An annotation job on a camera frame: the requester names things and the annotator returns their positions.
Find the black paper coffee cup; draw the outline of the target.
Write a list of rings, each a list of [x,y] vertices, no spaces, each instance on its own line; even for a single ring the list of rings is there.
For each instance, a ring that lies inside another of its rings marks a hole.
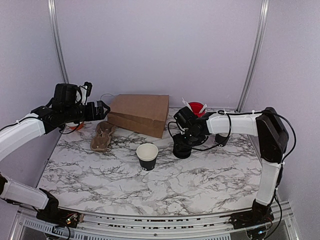
[[[142,170],[151,171],[155,168],[158,153],[158,147],[152,143],[144,143],[138,146],[136,155]]]

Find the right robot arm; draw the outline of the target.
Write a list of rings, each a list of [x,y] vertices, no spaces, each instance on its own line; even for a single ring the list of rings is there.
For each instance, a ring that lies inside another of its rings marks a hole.
[[[281,181],[289,141],[284,118],[272,107],[248,113],[209,111],[201,117],[183,107],[173,118],[182,129],[172,136],[173,154],[179,159],[188,158],[193,150],[199,151],[211,135],[215,137],[214,148],[224,147],[232,134],[258,138],[262,165],[258,192],[251,209],[233,213],[229,222],[234,229],[241,229],[273,221],[271,205]]]

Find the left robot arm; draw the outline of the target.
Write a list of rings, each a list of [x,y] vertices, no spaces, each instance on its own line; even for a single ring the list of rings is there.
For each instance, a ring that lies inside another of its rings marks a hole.
[[[46,105],[33,109],[15,123],[0,130],[0,158],[3,160],[29,141],[47,135],[55,129],[63,130],[66,124],[103,120],[111,108],[102,100],[88,102],[92,84],[58,83],[54,95]],[[25,204],[36,209],[37,219],[75,228],[80,213],[59,208],[59,201],[48,191],[35,188],[0,176],[0,198],[10,204]]]

